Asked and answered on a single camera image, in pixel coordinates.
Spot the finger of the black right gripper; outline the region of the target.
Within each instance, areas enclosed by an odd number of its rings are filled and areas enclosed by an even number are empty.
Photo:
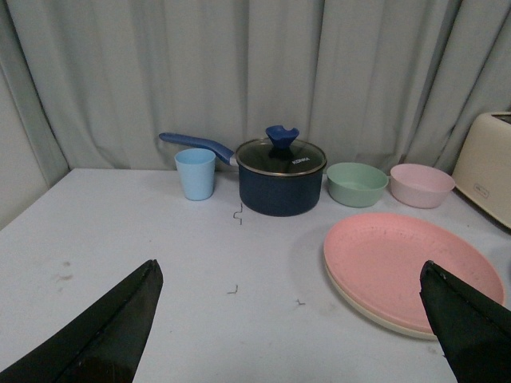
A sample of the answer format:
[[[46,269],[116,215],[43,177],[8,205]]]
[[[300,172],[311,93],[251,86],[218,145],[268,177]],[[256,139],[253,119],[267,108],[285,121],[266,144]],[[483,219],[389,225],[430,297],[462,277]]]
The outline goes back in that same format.
[[[510,319],[448,313],[429,319],[429,261],[420,274],[420,297],[430,327],[458,382],[510,381]]]
[[[456,275],[429,261],[429,319],[448,313],[479,314],[487,319],[510,319],[510,310]]]

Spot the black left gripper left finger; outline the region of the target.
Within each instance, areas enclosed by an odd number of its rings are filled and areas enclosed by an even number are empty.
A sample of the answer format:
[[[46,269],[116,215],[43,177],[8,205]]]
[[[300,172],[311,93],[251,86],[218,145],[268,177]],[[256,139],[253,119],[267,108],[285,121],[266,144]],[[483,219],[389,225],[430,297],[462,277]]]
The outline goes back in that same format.
[[[114,314],[134,284],[135,271],[64,326],[54,336],[1,372],[2,376],[61,376]]]

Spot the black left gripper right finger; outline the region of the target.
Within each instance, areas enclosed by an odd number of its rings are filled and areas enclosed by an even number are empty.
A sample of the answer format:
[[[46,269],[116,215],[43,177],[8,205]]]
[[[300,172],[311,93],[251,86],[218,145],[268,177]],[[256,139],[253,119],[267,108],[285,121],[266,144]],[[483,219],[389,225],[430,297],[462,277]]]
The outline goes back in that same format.
[[[133,381],[153,325],[163,286],[158,262],[135,273],[114,314],[57,379],[59,382]]]

